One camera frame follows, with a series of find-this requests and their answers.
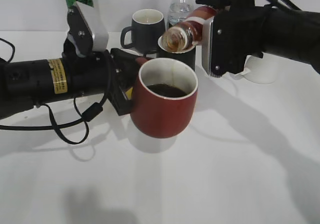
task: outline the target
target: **white wall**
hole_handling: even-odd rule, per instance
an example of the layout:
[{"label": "white wall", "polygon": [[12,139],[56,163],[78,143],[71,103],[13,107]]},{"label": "white wall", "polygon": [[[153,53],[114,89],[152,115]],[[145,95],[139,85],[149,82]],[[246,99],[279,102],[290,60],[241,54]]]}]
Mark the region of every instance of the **white wall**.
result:
[{"label": "white wall", "polygon": [[[153,8],[167,15],[171,0],[93,0],[110,32],[120,31],[130,24],[132,13]],[[319,0],[292,0],[304,10],[320,12]],[[64,31],[65,0],[0,0],[0,31],[36,30]]]}]

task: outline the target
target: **mug handle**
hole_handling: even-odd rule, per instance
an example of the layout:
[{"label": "mug handle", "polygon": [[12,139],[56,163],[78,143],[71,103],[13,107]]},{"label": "mug handle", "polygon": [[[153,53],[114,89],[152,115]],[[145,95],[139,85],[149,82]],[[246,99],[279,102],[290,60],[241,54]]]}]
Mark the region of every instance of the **mug handle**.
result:
[{"label": "mug handle", "polygon": [[147,55],[153,55],[153,54],[157,54],[157,53],[159,53],[158,50],[147,51],[147,52],[144,52],[143,57],[147,57]]},{"label": "mug handle", "polygon": [[130,48],[134,47],[133,43],[125,45],[126,34],[132,30],[133,30],[132,26],[129,26],[129,27],[124,28],[121,32],[120,43],[121,43],[122,48],[124,48],[124,49],[130,49]]}]

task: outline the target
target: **white mug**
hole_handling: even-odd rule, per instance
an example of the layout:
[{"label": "white mug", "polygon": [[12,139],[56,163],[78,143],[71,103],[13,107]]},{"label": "white mug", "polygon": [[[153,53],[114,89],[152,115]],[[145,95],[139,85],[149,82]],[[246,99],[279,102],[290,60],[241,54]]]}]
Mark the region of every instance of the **white mug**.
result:
[{"label": "white mug", "polygon": [[250,56],[246,61],[244,71],[239,74],[257,84],[271,84],[277,80],[279,70],[278,57],[264,54],[263,59]]}]

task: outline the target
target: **yellow label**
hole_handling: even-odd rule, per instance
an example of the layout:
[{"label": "yellow label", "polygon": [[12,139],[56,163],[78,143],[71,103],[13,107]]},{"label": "yellow label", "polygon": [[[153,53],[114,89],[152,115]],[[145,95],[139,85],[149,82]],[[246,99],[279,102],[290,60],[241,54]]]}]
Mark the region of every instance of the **yellow label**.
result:
[{"label": "yellow label", "polygon": [[51,69],[53,80],[53,87],[55,94],[62,94],[68,92],[68,85],[64,66],[60,59],[48,60]]},{"label": "yellow label", "polygon": [[132,89],[133,89],[133,88],[131,87],[131,88],[128,89],[128,90],[126,91],[126,93],[125,93],[129,100],[132,98]]}]

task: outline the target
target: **mug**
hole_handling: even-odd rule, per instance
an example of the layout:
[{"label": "mug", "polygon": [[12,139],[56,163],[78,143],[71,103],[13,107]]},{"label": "mug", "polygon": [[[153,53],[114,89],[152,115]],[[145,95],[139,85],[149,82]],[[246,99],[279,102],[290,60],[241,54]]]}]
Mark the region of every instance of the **mug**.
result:
[{"label": "mug", "polygon": [[143,54],[144,57],[151,54],[156,54],[156,58],[169,58],[169,59],[175,59],[179,60],[181,62],[184,62],[186,65],[188,65],[190,68],[195,70],[196,68],[196,48],[195,46],[190,47],[187,50],[181,51],[181,52],[168,52],[164,49],[160,37],[158,39],[158,48],[155,51],[148,51]]},{"label": "mug", "polygon": [[271,84],[277,80],[279,70],[277,57],[264,54],[263,59],[250,56],[240,75],[257,84]]},{"label": "mug", "polygon": [[[164,97],[148,86],[167,84],[183,90],[185,96]],[[198,93],[195,72],[183,62],[158,58],[144,63],[133,87],[131,118],[144,134],[155,138],[169,138],[181,133],[193,115]]]},{"label": "mug", "polygon": [[[131,31],[132,43],[125,44],[125,36]],[[158,38],[166,31],[164,15],[158,10],[139,10],[132,16],[131,26],[121,32],[120,43],[124,49],[135,47],[140,53],[157,49]]]}]

